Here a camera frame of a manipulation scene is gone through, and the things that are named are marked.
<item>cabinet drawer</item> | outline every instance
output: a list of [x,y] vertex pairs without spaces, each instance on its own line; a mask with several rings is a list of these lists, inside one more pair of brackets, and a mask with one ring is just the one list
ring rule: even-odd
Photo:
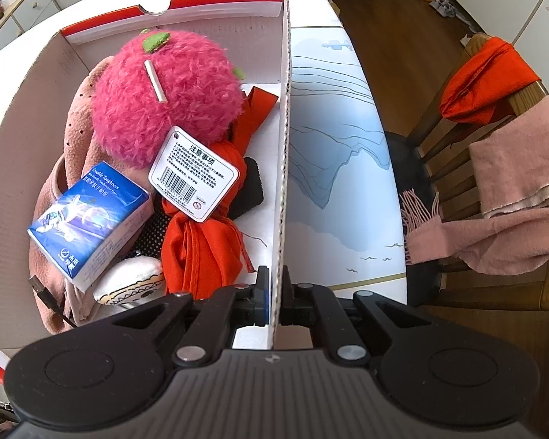
[[24,0],[15,9],[14,16],[24,31],[31,29],[52,0]]
[[20,36],[22,31],[12,18],[2,23],[0,28],[0,50]]
[[59,9],[55,6],[55,3],[52,1],[49,3],[49,5],[45,8],[45,10],[41,13],[41,15],[38,17],[37,21],[34,22],[34,27],[41,23],[41,21],[46,20],[48,17],[53,16],[56,12],[59,12]]

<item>pink plush toy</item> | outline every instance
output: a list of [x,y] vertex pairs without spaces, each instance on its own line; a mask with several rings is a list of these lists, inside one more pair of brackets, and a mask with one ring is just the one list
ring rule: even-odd
[[[146,61],[167,102],[159,101]],[[242,101],[240,80],[216,43],[185,31],[143,33],[120,49],[95,87],[94,132],[110,156],[145,168],[174,125],[206,146],[223,140]]]

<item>product tag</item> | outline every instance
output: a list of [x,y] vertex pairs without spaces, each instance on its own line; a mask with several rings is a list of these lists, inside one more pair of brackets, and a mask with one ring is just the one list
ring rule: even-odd
[[239,176],[231,163],[183,129],[172,127],[150,169],[149,181],[162,196],[201,223]]

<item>red fabric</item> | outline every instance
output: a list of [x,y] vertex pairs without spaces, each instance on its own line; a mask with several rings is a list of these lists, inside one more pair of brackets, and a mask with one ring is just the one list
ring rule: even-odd
[[224,140],[209,146],[240,172],[240,177],[221,200],[211,218],[197,223],[170,201],[163,199],[165,213],[173,217],[168,224],[161,249],[168,292],[187,290],[195,299],[206,299],[214,290],[234,283],[242,270],[240,258],[246,261],[248,271],[253,271],[242,235],[227,214],[246,178],[243,155],[250,138],[270,113],[277,99],[277,96],[254,87],[244,100],[242,114],[232,125],[232,142]]
[[490,38],[450,79],[441,98],[443,117],[486,125],[512,114],[506,98],[540,80],[512,45]]

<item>usb cable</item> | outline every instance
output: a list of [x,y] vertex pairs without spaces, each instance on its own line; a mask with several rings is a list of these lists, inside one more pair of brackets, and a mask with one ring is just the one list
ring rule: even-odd
[[29,284],[31,285],[31,287],[33,287],[33,290],[37,294],[37,297],[41,299],[42,303],[45,304],[47,308],[53,310],[53,312],[59,315],[68,325],[71,325],[73,328],[77,327],[73,320],[68,318],[63,313],[63,309],[59,307],[59,304],[57,303],[55,297],[53,297],[53,294],[49,292],[47,287],[42,285],[42,282],[39,281],[36,275],[33,275],[33,277],[29,279]]

